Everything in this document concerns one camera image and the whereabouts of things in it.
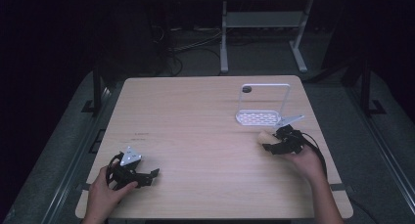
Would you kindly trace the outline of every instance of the dark background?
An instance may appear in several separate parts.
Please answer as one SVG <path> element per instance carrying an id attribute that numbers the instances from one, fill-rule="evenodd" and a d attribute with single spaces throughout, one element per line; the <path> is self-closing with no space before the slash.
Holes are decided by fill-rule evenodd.
<path id="1" fill-rule="evenodd" d="M 412 120 L 414 1 L 348 0 L 323 67 L 356 53 L 365 57 Z M 165 25 L 168 20 L 188 29 L 194 24 L 220 24 L 212 12 L 221 10 L 217 1 L 172 3 L 164 7 L 170 11 L 167 19 L 165 11 L 149 11 L 148 4 L 164 5 L 126 0 L 1 0 L 1 219 L 93 66 L 107 67 L 103 75 L 108 83 L 131 75 L 156 75 L 163 69 L 165 47 L 152 43 L 152 32 L 146 28 L 149 22 Z M 197 12 L 192 10 L 195 5 L 200 8 Z M 333 28 L 333 15 L 324 11 L 324 0 L 313 10 L 308 30 Z M 128 23 L 130 14 L 138 16 L 139 23 Z M 130 36 L 137 37 L 135 42 Z M 139 68 L 123 65 L 129 61 Z"/>

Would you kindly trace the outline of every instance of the background desk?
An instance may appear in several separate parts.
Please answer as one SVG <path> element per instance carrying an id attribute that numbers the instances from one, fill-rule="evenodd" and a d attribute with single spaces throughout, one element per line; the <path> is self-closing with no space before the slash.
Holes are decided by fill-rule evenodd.
<path id="1" fill-rule="evenodd" d="M 125 81 L 88 183 L 119 151 L 143 156 L 138 172 L 160 168 L 153 186 L 135 190 L 112 214 L 143 219 L 291 219 L 313 216 L 310 189 L 292 165 L 257 142 L 260 127 L 235 119 L 245 83 L 289 83 L 284 115 L 310 134 L 326 158 L 330 184 L 342 183 L 296 76 L 133 78 Z M 352 216 L 345 191 L 334 192 L 342 217 Z M 83 217 L 87 192 L 76 215 Z"/>

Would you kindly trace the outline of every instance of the floor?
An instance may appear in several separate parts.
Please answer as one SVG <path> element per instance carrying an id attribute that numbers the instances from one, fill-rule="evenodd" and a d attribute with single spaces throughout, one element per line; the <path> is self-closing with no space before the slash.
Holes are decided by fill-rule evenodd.
<path id="1" fill-rule="evenodd" d="M 177 29 L 173 31 L 175 47 L 194 44 L 216 32 Z M 300 50 L 308 72 L 301 73 L 288 43 L 295 30 L 238 32 L 229 42 L 229 72 L 222 75 L 292 74 L 306 80 L 322 71 L 320 67 L 331 38 L 330 33 L 324 32 L 308 32 L 304 36 Z M 218 51 L 219 44 L 212 42 L 177 52 L 175 59 L 167 60 L 171 69 L 160 76 L 219 75 Z M 358 106 L 359 83 L 344 87 L 341 84 L 344 73 L 345 69 L 341 69 L 318 83 L 304 84 L 304 88 L 353 203 L 354 214 L 346 223 L 415 223 L 415 210 L 408 205 L 404 189 L 396 182 L 396 171 L 392 171 L 389 158 L 382 153 L 385 148 L 390 150 L 408 183 L 414 184 L 415 126 L 375 73 L 372 73 L 371 99 L 378 100 L 386 114 L 365 116 Z M 78 86 L 4 223 L 80 222 L 74 210 L 81 185 L 105 134 L 122 81 L 105 89 L 103 108 L 96 116 L 82 112 L 85 103 L 93 99 L 92 86 L 92 73 L 89 73 Z M 145 220 L 110 219 L 109 222 L 144 223 Z M 293 220 L 292 223 L 313 221 Z"/>

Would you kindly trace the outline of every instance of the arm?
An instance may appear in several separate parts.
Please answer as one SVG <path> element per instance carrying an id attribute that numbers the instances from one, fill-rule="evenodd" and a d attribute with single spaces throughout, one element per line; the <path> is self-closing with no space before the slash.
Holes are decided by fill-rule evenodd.
<path id="1" fill-rule="evenodd" d="M 287 154 L 282 157 L 290 160 L 300 174 L 308 180 L 311 186 L 316 222 L 319 224 L 344 223 L 315 152 L 309 146 L 304 145 L 298 155 Z"/>
<path id="2" fill-rule="evenodd" d="M 138 185 L 137 182 L 132 182 L 122 189 L 114 191 L 107 185 L 106 172 L 107 166 L 102 167 L 98 177 L 89 188 L 88 204 L 82 224 L 104 223 L 122 198 Z"/>

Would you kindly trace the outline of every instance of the light wood surface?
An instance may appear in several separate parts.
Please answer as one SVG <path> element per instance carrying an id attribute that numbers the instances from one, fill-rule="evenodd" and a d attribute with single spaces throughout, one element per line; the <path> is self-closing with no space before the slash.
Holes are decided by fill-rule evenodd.
<path id="1" fill-rule="evenodd" d="M 133 78 L 124 83 L 87 182 L 92 183 L 99 169 L 127 146 L 143 157 L 137 172 L 161 171 L 151 187 L 125 198 L 113 218 L 313 217 L 307 182 L 289 162 L 256 141 L 261 130 L 275 130 L 243 126 L 236 120 L 239 91 L 246 83 L 291 85 L 283 116 L 305 115 L 292 126 L 317 141 L 329 183 L 342 183 L 296 76 Z M 269 97 L 263 94 L 259 98 Z M 85 214 L 87 195 L 83 192 L 79 200 L 78 217 Z M 351 217 L 346 192 L 334 192 L 334 197 L 342 217 Z"/>

